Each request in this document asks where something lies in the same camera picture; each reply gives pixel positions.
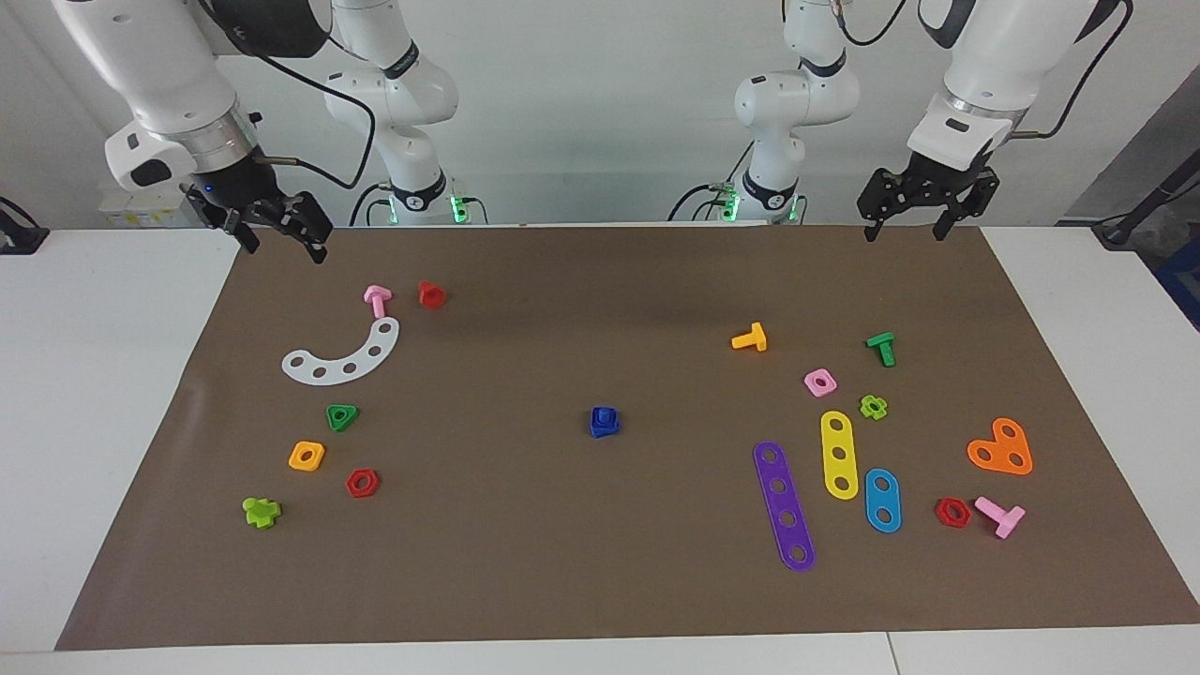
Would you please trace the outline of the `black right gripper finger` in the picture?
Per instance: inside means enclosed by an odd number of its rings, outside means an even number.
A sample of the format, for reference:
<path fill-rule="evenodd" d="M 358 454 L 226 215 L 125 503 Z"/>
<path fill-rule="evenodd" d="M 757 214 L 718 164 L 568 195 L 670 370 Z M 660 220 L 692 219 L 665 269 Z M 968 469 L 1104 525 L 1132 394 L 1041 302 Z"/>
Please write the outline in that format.
<path fill-rule="evenodd" d="M 334 222 L 308 191 L 282 195 L 268 201 L 268 225 L 304 245 L 314 264 L 328 257 L 326 243 L 334 233 Z"/>
<path fill-rule="evenodd" d="M 238 209 L 227 209 L 221 229 L 232 235 L 245 252 L 253 255 L 259 247 L 259 238 Z"/>

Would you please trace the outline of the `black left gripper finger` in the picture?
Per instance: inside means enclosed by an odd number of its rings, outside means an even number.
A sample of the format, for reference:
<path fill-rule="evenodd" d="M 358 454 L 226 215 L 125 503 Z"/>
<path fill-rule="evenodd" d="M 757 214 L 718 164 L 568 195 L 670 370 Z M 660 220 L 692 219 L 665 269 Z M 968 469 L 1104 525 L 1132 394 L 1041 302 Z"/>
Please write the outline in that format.
<path fill-rule="evenodd" d="M 942 201 L 944 210 L 932 226 L 932 235 L 943 241 L 954 227 L 964 219 L 977 219 L 984 214 L 992 196 L 998 191 L 998 175 L 995 171 L 980 171 L 971 187 L 961 196 L 947 193 Z"/>
<path fill-rule="evenodd" d="M 864 227 L 866 243 L 878 239 L 887 219 L 894 219 L 906 210 L 908 202 L 902 190 L 902 175 L 899 177 L 886 168 L 874 171 L 858 197 L 859 215 L 866 221 Z"/>

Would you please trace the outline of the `white power strip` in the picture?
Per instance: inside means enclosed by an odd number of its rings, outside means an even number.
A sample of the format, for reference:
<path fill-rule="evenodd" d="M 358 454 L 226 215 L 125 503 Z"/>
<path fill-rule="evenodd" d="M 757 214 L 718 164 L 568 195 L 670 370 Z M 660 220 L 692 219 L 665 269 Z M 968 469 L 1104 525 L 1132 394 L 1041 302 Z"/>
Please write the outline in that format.
<path fill-rule="evenodd" d="M 115 228 L 202 228 L 184 195 L 108 192 L 97 205 L 108 226 Z"/>

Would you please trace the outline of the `white curved five-hole plate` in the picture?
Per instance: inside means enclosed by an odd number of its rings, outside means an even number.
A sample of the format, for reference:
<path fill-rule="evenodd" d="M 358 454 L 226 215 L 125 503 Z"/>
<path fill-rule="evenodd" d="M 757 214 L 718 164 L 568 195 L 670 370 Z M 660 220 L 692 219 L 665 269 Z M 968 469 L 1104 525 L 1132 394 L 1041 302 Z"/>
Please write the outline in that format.
<path fill-rule="evenodd" d="M 281 370 L 289 380 L 308 387 L 336 387 L 364 380 L 394 353 L 400 334 L 400 319 L 385 316 L 373 322 L 364 345 L 352 354 L 322 358 L 306 350 L 294 350 L 281 359 Z"/>

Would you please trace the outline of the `black clamp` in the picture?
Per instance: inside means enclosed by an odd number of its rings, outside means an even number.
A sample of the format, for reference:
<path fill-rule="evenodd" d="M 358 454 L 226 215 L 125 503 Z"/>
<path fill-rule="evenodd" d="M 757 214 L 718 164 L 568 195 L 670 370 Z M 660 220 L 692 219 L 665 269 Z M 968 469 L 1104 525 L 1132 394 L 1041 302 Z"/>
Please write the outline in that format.
<path fill-rule="evenodd" d="M 34 255 L 47 235 L 24 208 L 0 195 L 0 256 Z"/>

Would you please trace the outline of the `blue crate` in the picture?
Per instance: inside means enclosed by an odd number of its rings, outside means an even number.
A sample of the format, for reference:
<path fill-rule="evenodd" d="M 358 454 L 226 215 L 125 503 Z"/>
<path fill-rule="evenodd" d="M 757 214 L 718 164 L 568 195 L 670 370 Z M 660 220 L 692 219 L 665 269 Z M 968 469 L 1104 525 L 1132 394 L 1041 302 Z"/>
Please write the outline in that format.
<path fill-rule="evenodd" d="M 1166 295 L 1200 331 L 1200 235 L 1162 262 L 1153 275 Z"/>

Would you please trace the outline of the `yellow three-hole plate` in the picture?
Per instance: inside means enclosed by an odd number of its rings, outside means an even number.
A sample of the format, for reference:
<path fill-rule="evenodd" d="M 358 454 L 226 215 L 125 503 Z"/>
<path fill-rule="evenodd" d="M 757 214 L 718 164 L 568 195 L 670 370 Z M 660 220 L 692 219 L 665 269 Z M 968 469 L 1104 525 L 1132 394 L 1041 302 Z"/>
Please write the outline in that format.
<path fill-rule="evenodd" d="M 827 491 L 836 500 L 853 500 L 859 494 L 859 471 L 853 426 L 848 416 L 828 410 L 821 417 L 821 456 Z"/>

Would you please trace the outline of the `orange heart-shaped plate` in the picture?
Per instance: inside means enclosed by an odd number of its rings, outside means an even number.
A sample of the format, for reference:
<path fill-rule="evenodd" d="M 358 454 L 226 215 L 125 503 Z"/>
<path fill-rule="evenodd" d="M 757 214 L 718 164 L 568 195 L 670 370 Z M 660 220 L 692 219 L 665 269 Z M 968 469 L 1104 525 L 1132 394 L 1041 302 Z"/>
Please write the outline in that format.
<path fill-rule="evenodd" d="M 1016 420 L 998 417 L 992 422 L 992 440 L 972 440 L 966 456 L 976 467 L 1006 474 L 1030 474 L 1034 462 L 1028 436 Z"/>

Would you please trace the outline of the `blue two-hole plate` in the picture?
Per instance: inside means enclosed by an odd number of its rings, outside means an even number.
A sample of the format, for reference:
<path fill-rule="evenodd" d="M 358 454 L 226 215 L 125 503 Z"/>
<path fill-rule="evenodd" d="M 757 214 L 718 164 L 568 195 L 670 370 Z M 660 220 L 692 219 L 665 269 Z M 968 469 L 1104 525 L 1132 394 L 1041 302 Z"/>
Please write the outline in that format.
<path fill-rule="evenodd" d="M 865 518 L 875 531 L 899 533 L 902 526 L 902 500 L 895 474 L 883 467 L 872 467 L 864 477 Z"/>

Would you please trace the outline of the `purple four-hole plate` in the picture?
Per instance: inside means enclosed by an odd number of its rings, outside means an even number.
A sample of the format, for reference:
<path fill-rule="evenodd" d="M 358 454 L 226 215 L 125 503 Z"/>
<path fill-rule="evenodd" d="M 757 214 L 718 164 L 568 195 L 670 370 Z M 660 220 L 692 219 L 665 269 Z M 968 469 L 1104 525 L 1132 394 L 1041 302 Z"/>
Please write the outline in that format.
<path fill-rule="evenodd" d="M 811 534 L 784 448 L 770 441 L 754 447 L 752 459 L 764 508 L 781 563 L 793 572 L 810 571 L 816 563 Z"/>

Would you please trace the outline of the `brown table mat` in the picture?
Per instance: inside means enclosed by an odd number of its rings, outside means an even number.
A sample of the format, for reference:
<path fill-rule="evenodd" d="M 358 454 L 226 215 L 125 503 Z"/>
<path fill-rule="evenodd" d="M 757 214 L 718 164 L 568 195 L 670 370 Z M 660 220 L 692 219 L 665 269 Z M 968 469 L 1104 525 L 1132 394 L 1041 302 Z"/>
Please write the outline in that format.
<path fill-rule="evenodd" d="M 394 291 L 394 353 L 289 380 L 294 350 L 364 345 L 370 285 Z M 768 350 L 732 350 L 752 322 Z M 883 331 L 895 368 L 864 344 Z M 359 406 L 344 432 L 331 404 Z M 618 434 L 593 440 L 596 406 Z M 828 410 L 853 426 L 853 500 L 824 486 Z M 968 461 L 998 417 L 1030 474 Z M 301 441 L 325 447 L 314 472 L 287 464 Z M 810 571 L 776 555 L 762 441 Z M 354 498 L 360 467 L 382 483 Z M 900 484 L 896 533 L 866 524 L 872 467 Z M 1007 539 L 979 496 L 1026 510 Z M 274 527 L 246 497 L 281 504 Z M 347 229 L 322 265 L 280 241 L 234 259 L 56 649 L 1175 623 L 1200 604 L 976 229 Z"/>

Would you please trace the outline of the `black pole mount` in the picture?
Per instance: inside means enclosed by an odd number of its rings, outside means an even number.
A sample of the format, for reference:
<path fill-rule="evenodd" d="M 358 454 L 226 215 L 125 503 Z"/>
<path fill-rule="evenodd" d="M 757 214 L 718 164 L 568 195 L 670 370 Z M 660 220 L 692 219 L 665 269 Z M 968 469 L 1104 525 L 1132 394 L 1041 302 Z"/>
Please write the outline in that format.
<path fill-rule="evenodd" d="M 1200 189 L 1200 148 L 1192 151 L 1157 187 L 1129 211 L 1097 221 L 1093 233 L 1106 249 L 1126 247 L 1130 235 L 1148 215 Z"/>

